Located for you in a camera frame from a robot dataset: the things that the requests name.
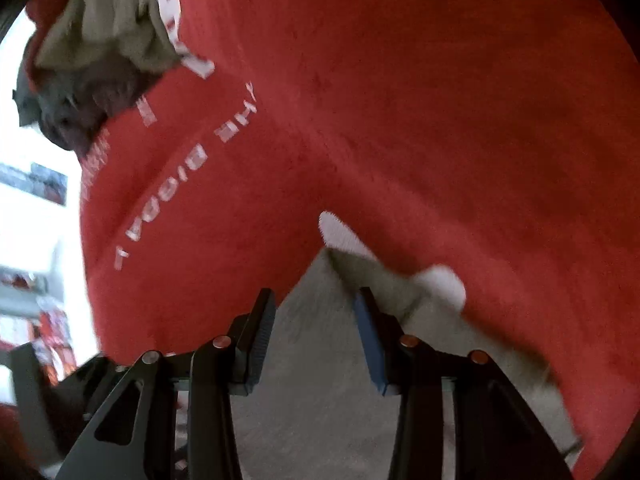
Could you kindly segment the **olive crumpled garment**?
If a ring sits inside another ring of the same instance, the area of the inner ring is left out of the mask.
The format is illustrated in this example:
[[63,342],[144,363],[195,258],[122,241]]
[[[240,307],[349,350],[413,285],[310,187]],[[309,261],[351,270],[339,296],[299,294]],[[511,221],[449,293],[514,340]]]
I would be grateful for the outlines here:
[[157,0],[70,0],[44,36],[35,64],[45,70],[79,70],[109,53],[152,74],[180,61]]

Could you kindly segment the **red printed bedspread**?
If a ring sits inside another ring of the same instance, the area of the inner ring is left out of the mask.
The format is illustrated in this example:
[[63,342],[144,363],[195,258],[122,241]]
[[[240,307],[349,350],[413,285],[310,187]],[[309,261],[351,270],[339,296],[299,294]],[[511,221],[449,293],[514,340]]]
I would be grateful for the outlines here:
[[639,408],[639,64],[599,0],[158,0],[186,54],[82,161],[101,349],[289,292],[327,214],[550,364],[594,477]]

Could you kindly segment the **grey knitted sock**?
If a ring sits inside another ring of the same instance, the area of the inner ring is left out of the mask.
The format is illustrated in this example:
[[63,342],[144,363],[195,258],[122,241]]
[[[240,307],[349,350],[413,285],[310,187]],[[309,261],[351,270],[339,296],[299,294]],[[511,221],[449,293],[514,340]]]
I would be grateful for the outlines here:
[[262,378],[232,401],[247,479],[384,479],[399,400],[372,384],[352,304],[372,289],[380,308],[433,348],[486,351],[560,450],[578,443],[548,365],[465,321],[423,272],[404,278],[371,259],[323,249],[283,300]]

